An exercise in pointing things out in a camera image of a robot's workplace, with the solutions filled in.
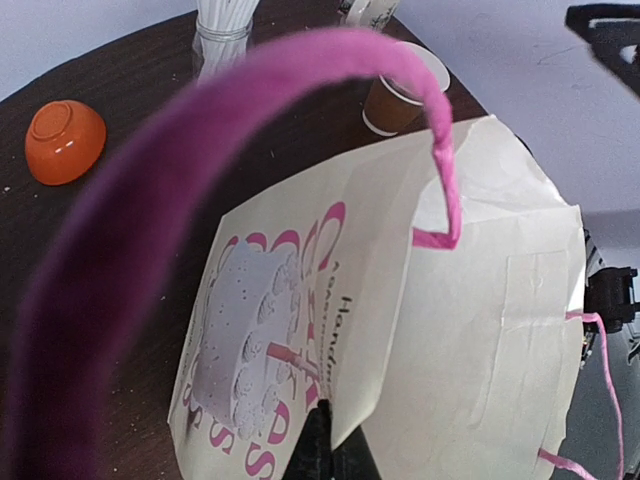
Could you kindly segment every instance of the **orange bowl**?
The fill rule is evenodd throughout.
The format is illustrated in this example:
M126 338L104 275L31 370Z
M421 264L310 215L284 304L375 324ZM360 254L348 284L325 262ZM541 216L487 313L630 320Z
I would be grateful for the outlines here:
M51 102L34 115L25 139L31 174L45 185L63 185L86 173L107 140L104 120L74 100Z

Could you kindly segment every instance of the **pink rope handle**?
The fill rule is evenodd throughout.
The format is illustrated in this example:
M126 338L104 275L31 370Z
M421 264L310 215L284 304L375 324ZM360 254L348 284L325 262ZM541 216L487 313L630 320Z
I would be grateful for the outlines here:
M37 270L12 341L3 456L13 480L96 478L101 407L116 358L144 324L192 213L247 139L324 84L384 75L422 98L442 174L452 248L460 234L451 106L395 40L362 29L308 32L256 48L155 115L84 189Z
M622 410L620 410L620 402L618 402L618 396L616 395L616 389L613 385L613 377L611 376L611 369L609 367L609 349L607 347L607 331L605 330L602 318L597 313L568 313L567 320L574 318L582 318L584 323L595 323L598 325L600 331L601 343L600 348L602 350L602 363L604 368L604 380L607 384L607 390L611 397L611 403L616 411L616 422L618 427L618 475L617 479L622 480L624 476L624 436L622 432ZM572 460L554 455L543 448L538 452L538 456L556 468L563 470L569 470L585 480L596 480L587 470Z

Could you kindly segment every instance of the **dark wooden table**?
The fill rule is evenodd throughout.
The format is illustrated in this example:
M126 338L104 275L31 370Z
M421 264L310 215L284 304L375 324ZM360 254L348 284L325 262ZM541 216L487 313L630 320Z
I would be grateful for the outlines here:
M257 43L292 31L329 25L335 2L263 0L254 19ZM30 175L24 135L33 114L59 99L87 103L105 119L106 155L191 81L195 15L188 14L128 37L52 70L0 103L0 391L16 307L78 192L108 160L79 181L45 187ZM398 22L387 33L415 38ZM118 362L104 429L103 478L179 479L166 426L171 391L191 307L220 217L243 201L338 153L381 140L360 117L369 82L326 88L299 102L247 146L224 185L193 219L172 280L158 298L135 349ZM483 109L452 79L448 96L456 121ZM422 128L417 121L412 129Z

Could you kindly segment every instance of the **cake illustration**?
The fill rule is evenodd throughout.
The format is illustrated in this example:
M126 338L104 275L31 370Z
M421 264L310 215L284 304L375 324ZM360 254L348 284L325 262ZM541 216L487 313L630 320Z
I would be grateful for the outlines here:
M293 247L261 252L240 242L208 289L192 398L242 440L262 433L294 367L316 373L289 347L300 276Z

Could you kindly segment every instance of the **paper bag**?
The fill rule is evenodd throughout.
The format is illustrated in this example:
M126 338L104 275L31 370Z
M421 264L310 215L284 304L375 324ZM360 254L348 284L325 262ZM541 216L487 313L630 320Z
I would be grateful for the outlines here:
M431 139L338 156L222 219L169 413L185 479L279 479L319 398L334 445L373 412Z
M463 233L411 251L380 401L363 429L383 479L549 478L576 382L584 234L495 118L454 126ZM446 227L441 189L414 224Z

